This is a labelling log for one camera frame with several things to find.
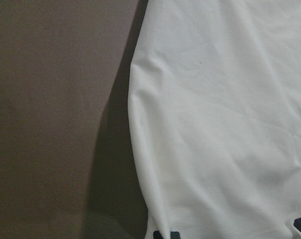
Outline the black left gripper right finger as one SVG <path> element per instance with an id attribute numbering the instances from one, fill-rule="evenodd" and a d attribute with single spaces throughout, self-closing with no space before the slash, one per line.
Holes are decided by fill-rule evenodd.
<path id="1" fill-rule="evenodd" d="M 181 239 L 179 232 L 170 232 L 170 239 Z"/>

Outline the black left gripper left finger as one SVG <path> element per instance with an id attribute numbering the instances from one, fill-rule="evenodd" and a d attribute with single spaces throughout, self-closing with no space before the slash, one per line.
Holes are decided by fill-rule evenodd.
<path id="1" fill-rule="evenodd" d="M 153 232 L 153 239 L 164 239 L 159 231 Z"/>

